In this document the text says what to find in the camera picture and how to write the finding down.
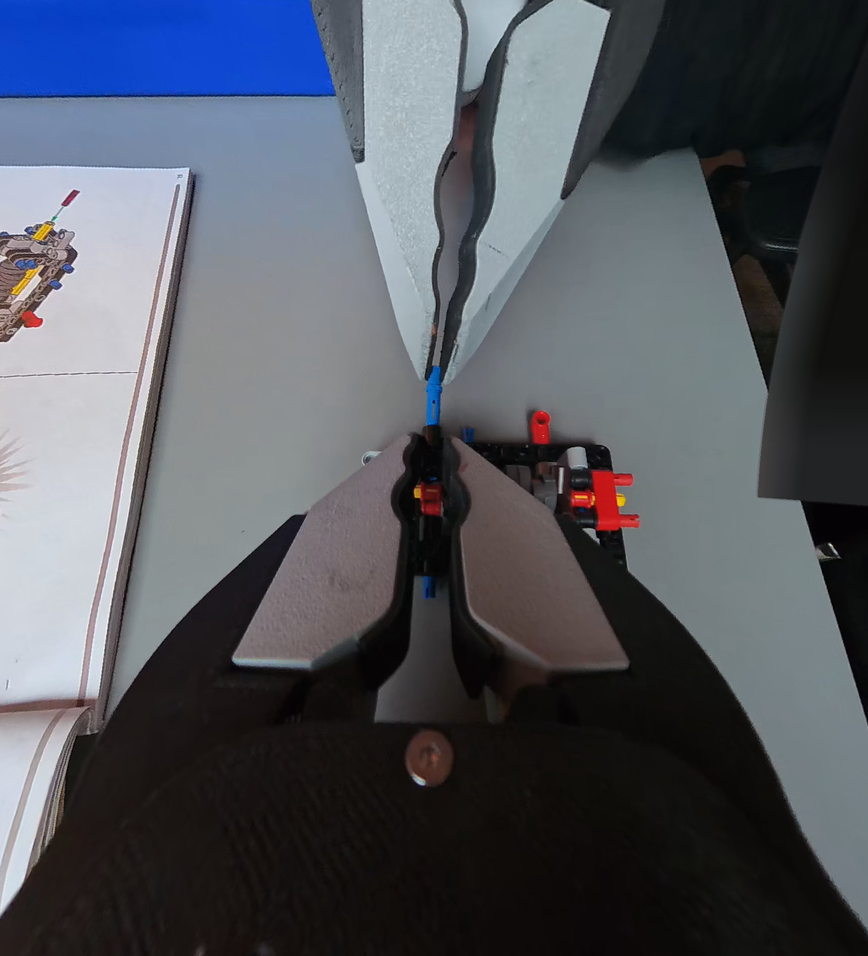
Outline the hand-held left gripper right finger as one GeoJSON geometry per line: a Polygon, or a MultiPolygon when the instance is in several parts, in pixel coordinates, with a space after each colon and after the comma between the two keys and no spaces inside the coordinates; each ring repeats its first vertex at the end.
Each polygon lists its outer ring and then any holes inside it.
{"type": "Polygon", "coordinates": [[[471,698],[513,700],[630,660],[555,513],[460,439],[443,451],[454,661],[471,698]]]}

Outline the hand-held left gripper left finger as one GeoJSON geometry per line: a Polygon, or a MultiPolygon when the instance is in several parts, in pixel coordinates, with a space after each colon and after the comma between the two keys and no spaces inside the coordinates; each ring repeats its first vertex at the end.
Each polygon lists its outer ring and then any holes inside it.
{"type": "Polygon", "coordinates": [[[377,691],[401,666],[414,575],[400,510],[414,436],[313,504],[234,651],[240,668],[347,679],[377,691]]]}

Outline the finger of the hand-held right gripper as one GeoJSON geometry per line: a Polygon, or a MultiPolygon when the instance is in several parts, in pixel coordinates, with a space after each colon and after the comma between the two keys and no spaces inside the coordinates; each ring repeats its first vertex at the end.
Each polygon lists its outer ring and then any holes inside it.
{"type": "Polygon", "coordinates": [[[486,62],[473,203],[443,323],[445,377],[457,376],[484,341],[562,208],[610,18],[592,2],[525,5],[486,62]]]}
{"type": "Polygon", "coordinates": [[[478,2],[361,4],[363,157],[356,161],[394,318],[417,376],[435,359],[444,231],[440,185],[459,127],[478,2]]]}

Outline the black lego frame assembly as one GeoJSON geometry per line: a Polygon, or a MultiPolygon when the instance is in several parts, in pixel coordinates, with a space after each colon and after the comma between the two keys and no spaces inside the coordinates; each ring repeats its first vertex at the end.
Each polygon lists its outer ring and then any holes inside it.
{"type": "MultiPolygon", "coordinates": [[[[523,444],[477,441],[470,426],[462,429],[464,445],[512,479],[555,516],[571,521],[601,546],[620,566],[627,566],[623,532],[640,525],[626,513],[623,493],[632,486],[630,473],[614,469],[610,451],[601,445],[568,446],[551,436],[551,417],[542,409],[529,413],[528,441],[523,444]]],[[[412,490],[399,504],[409,527],[408,566],[422,582],[425,599],[437,595],[450,568],[449,504],[443,452],[447,438],[439,424],[426,424],[409,458],[407,477],[412,490]]]]}

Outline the person's right forearm black sleeve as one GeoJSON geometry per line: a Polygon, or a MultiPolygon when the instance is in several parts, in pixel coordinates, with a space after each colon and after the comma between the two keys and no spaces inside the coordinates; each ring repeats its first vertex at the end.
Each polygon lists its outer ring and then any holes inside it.
{"type": "Polygon", "coordinates": [[[868,1],[666,2],[606,139],[652,157],[825,145],[868,40],[868,1]]]}

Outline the lego instruction booklet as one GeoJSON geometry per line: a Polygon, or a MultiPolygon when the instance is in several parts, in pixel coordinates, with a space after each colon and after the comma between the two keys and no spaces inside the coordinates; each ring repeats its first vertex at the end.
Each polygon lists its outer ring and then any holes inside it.
{"type": "Polygon", "coordinates": [[[0,165],[0,915],[102,727],[193,185],[0,165]]]}

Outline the stack of blue plastic crates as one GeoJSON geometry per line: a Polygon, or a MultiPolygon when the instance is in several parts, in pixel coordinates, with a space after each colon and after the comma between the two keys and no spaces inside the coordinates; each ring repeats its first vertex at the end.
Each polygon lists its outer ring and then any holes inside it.
{"type": "Polygon", "coordinates": [[[0,1],[0,98],[332,94],[308,2],[0,1]]]}

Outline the black office chair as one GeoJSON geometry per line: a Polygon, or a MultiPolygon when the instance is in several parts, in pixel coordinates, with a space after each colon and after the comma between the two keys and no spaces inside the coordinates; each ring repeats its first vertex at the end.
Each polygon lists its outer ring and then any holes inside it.
{"type": "Polygon", "coordinates": [[[737,78],[756,140],[729,200],[730,244],[776,240],[775,179],[810,200],[770,374],[765,497],[868,506],[868,2],[754,2],[737,78]]]}

